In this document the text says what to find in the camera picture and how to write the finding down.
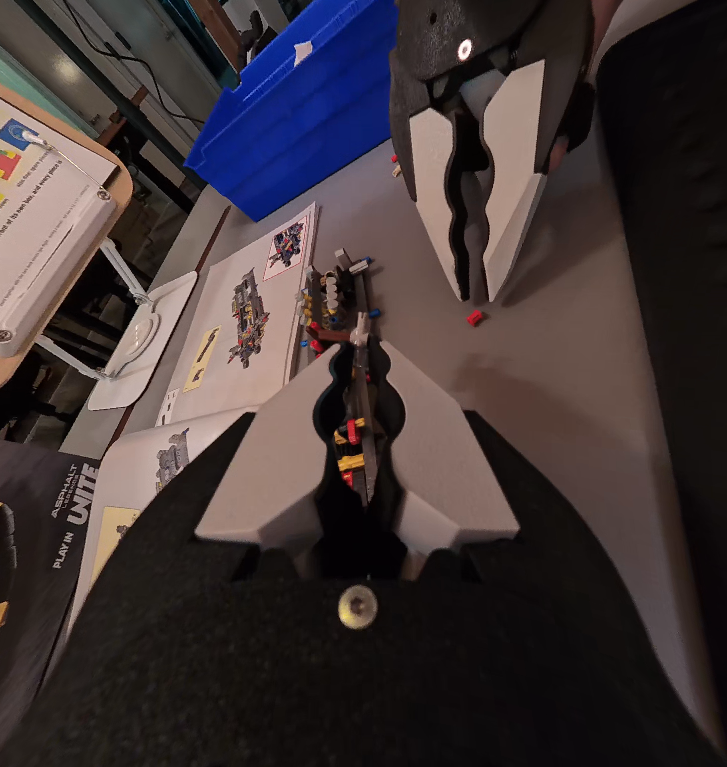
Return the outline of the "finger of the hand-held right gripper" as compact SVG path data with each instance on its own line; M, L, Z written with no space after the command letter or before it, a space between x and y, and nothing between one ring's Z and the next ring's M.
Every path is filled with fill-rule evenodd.
M446 280L461 302L469 299L469 256L464 243L467 210L458 139L472 126L465 107L447 113L429 107L408 121L416 209Z
M482 137L494 166L482 256L490 302L512 273L546 184L534 168L544 69L542 59L511 72L484 110Z

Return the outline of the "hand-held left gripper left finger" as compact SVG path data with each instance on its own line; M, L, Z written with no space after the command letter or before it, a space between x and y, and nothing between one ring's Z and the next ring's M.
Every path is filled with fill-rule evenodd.
M329 574L363 513L339 472L333 434L345 413L353 350L334 344L261 405L198 523L203 542L278 549L300 576Z

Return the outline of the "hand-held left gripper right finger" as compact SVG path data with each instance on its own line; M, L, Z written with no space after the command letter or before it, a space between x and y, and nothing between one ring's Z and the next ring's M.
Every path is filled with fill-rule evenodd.
M404 578L438 550L512 540L520 525L458 402L385 340L369 347L386 442L376 493L406 548Z

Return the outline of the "lego car chassis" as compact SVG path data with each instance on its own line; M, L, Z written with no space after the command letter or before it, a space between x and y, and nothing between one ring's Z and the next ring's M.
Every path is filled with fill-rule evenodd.
M334 344L321 344L307 333L307 327L317 324L333 331L354 328L358 312L369 312L372 323L380 315L368 302L366 274L371 264L368 258L354 262L344 249L336 252L337 266L320 272L315 267L306 271L305 287L297 295L298 314L304 329L301 347L318 359ZM353 356L349 364L348 382L342 392L343 414L333 434L335 460L342 481L367 507L374 496L378 467L386 443L386 430L376 417L378 388L368 352L369 376L365 386L352 382Z

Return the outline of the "lego instruction booklet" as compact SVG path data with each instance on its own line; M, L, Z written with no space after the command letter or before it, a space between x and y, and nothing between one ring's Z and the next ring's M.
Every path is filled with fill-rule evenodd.
M210 267L154 427L101 461L68 630L120 539L176 476L291 378L318 204Z

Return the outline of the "lego set box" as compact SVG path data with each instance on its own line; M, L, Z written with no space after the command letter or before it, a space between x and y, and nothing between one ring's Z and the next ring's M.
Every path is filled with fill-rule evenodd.
M39 691L79 578L100 461L0 440L0 740Z

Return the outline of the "person's right hand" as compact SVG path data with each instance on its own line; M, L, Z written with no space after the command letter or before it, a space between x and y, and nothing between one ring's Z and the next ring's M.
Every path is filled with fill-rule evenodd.
M622 1L591 1L591 10L594 20L594 30L592 36L592 48L590 50L589 65L592 66L598 54L601 42L607 34L609 24L613 16L617 13ZM550 152L549 171L552 173L559 168L569 149L570 139L561 136L556 139Z

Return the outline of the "blue plastic bin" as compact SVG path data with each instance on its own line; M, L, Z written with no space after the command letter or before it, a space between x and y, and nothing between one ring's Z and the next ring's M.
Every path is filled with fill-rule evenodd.
M392 1L311 2L223 91L185 168L257 222L387 141L397 21Z

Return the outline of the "black perforated foam pad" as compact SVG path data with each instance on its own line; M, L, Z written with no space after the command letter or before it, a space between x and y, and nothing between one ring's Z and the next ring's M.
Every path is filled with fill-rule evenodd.
M727 1L613 46L598 109L727 745Z

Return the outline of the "wooden stand board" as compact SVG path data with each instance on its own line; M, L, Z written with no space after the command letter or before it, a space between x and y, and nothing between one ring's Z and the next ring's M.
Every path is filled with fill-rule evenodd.
M85 271L87 265L93 260L97 254L100 244L109 235L114 225L118 222L120 216L125 211L128 205L132 184L131 178L128 174L128 170L124 167L120 160L118 160L113 153L108 149L99 145L96 141L88 138L84 133L78 129L71 127L64 123L62 120L53 117L45 110L37 107L34 103L21 97L19 94L10 90L0 84L0 98L4 101L12 104L14 107L19 108L23 113L33 117L36 120L43 122L45 125L51 127L63 136L68 137L80 143L81 145L92 149L93 151L101 154L103 157L115 160L118 169L109 179L107 183L107 190L116 203L115 209L109 215L109 218L103 223L99 232L91 237L90 234L86 234L84 239L87 241L85 251L80 255L78 262L72 264L72 268L68 272L67 276L62 278L61 282L57 284L60 286L59 291L53 296L51 301L46 304L42 310L42 314L37 324L32 324L30 318L25 314L23 315L23 331L29 331L29 333L23 339L17 339L12 348L8 348L7 344L2 341L3 334L0 333L0 388L6 385L13 374L17 371L21 365L24 357L32 350L32 346L36 342L36 339L42 334L46 325L52 320L54 314L59 309L60 305L64 301L66 295L75 286L77 280Z

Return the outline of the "black table leg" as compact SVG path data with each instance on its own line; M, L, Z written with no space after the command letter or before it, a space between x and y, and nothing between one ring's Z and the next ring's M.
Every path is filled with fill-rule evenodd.
M115 104L119 112L161 153L175 165L198 189L204 189L196 173L185 168L185 159L170 141L147 119L139 107L131 103L100 68L72 42L34 1L15 1L33 23L65 53L81 71Z

